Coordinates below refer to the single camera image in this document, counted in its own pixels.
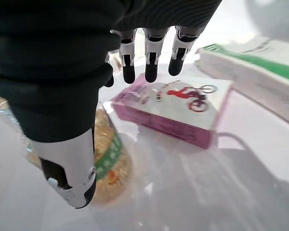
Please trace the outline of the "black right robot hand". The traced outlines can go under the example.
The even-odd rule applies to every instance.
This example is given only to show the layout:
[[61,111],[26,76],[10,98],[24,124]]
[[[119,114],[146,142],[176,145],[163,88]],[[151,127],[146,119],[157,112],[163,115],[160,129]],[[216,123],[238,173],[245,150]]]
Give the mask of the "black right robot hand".
[[95,192],[93,126],[98,93],[113,85],[106,58],[119,50],[134,81],[134,34],[145,31],[146,79],[168,28],[169,74],[180,73],[218,0],[0,0],[0,97],[41,160],[48,183],[76,209]]

